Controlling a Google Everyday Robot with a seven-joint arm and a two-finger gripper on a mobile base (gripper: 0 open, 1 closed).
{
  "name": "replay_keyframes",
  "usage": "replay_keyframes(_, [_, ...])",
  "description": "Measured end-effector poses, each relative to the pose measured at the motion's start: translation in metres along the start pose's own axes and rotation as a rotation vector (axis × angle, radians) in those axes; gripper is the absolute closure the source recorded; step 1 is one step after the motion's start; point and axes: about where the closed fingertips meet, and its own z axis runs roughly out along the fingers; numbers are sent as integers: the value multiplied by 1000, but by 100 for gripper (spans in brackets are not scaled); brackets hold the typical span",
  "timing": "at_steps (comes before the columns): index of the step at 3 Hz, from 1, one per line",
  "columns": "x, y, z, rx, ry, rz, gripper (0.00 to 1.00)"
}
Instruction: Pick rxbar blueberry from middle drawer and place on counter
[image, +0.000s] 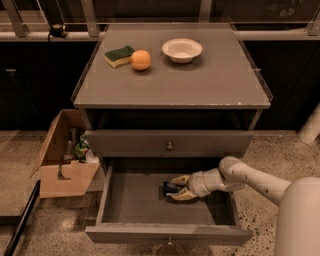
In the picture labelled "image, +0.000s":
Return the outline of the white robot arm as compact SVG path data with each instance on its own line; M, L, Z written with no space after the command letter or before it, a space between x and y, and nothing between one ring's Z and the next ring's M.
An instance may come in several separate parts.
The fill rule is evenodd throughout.
M259 171L235 157L225 157L217 168L174 178L169 185L173 191L165 195L176 201L249 186L278 207L272 256L320 254L319 177L302 177L290 182Z

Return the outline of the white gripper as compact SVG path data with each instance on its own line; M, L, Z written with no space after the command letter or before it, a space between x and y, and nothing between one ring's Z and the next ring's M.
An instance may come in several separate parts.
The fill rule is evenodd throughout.
M187 186L177 193L167 193L167 196L176 201L189 201L194 198L208 196L211 191L204 180L204 172L199 171L189 175L182 175L171 180L172 184Z

